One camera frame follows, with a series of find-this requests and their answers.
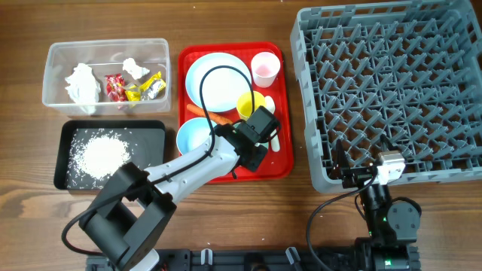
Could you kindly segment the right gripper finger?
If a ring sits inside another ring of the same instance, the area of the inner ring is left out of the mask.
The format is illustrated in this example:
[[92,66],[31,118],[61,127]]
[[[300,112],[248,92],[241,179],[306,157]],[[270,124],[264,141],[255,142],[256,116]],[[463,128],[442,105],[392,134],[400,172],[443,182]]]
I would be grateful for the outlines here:
[[351,175],[351,167],[340,139],[337,140],[334,150],[336,154],[331,172],[331,178],[344,179],[345,177],[349,177]]
[[385,134],[380,136],[381,154],[398,154],[399,149],[394,146]]

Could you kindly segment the orange carrot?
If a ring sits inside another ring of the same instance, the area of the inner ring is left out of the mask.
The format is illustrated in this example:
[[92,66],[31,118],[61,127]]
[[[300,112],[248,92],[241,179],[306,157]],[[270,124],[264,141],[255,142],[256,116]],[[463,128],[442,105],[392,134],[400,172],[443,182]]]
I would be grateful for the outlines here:
[[216,124],[221,124],[221,125],[233,124],[232,120],[229,120],[228,118],[222,117],[221,115],[213,113],[213,112],[208,112],[206,114],[202,108],[199,108],[195,105],[187,104],[186,108],[187,108],[187,110],[189,110],[191,113],[195,114],[196,116],[199,116],[199,117],[209,116],[210,120],[214,121]]

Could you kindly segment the yellow plastic cup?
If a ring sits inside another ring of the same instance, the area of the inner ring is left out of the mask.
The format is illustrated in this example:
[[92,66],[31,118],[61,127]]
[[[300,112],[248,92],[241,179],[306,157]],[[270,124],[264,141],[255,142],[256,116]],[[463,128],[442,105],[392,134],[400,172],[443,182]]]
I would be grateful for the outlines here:
[[[255,110],[257,110],[260,106],[266,106],[265,97],[263,94],[254,91],[254,103],[255,103]],[[236,103],[236,110],[238,115],[243,120],[248,120],[248,118],[252,114],[252,93],[250,91],[242,94],[237,103]]]

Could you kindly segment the light blue bowl with rice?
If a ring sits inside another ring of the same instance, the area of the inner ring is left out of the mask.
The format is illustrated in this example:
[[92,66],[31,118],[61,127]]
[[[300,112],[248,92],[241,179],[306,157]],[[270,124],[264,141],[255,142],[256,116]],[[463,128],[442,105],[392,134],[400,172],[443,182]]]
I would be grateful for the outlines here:
[[188,120],[178,130],[176,145],[181,155],[199,147],[210,138],[208,121],[204,117],[195,117]]

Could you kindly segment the pink white cup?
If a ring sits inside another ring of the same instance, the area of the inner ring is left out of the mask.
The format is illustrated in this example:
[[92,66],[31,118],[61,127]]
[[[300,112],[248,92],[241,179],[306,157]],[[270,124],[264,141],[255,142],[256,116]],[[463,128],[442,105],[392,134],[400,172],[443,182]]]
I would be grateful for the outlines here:
[[281,69],[279,58],[271,52],[257,53],[251,61],[252,77],[255,85],[270,87]]

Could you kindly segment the yellow snack wrapper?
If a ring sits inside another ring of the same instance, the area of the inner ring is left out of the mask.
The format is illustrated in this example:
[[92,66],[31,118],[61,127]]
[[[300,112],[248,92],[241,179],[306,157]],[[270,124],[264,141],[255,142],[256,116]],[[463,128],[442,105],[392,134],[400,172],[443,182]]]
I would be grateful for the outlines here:
[[124,87],[124,92],[130,102],[140,102],[155,99],[166,88],[166,82],[162,79],[162,73],[152,75],[140,86],[129,84]]

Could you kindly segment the small white tissue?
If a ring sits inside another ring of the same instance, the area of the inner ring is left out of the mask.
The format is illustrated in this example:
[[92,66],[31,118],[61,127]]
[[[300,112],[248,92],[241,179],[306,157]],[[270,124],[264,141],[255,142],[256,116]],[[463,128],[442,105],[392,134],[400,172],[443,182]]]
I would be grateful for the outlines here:
[[138,80],[146,76],[150,70],[136,64],[134,58],[128,58],[123,61],[123,70],[127,72],[134,80]]

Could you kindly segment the red strawberry candy wrapper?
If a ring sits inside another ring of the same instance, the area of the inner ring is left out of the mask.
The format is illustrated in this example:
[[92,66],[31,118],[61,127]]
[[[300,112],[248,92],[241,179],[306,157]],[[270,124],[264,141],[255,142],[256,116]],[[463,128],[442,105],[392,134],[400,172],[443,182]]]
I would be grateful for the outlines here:
[[125,93],[125,80],[122,74],[106,75],[105,91],[109,99],[113,102],[126,102],[127,96]]

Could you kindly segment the large white tissue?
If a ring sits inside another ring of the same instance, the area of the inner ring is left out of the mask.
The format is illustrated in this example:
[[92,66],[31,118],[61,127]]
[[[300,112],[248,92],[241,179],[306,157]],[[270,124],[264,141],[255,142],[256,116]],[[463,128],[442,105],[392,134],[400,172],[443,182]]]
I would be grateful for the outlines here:
[[93,75],[91,67],[84,63],[79,63],[73,68],[73,73],[65,78],[68,84],[65,89],[70,99],[77,104],[84,104],[81,110],[86,114],[94,114],[96,107],[92,103],[99,101],[101,92],[100,83]]

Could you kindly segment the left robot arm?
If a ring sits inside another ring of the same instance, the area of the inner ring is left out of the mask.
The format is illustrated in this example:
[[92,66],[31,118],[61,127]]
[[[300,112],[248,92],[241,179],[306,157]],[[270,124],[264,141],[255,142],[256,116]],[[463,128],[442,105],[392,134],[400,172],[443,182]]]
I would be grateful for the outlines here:
[[275,130],[254,120],[217,125],[201,145],[168,163],[145,170],[128,163],[75,222],[117,270],[150,269],[156,262],[148,256],[178,203],[237,167],[254,172]]

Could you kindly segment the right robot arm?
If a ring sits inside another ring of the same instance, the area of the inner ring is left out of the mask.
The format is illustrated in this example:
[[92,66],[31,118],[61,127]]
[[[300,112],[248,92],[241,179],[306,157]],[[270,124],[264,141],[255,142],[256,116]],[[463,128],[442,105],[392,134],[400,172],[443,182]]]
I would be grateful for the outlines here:
[[335,177],[342,187],[353,188],[362,206],[368,228],[368,238],[357,238],[355,244],[335,248],[328,256],[328,266],[334,270],[416,270],[420,268],[417,249],[411,244],[417,240],[422,209],[407,198],[393,198],[389,183],[398,180],[405,169],[401,152],[380,136],[382,151],[367,168],[355,169],[349,164],[341,140],[336,143]]

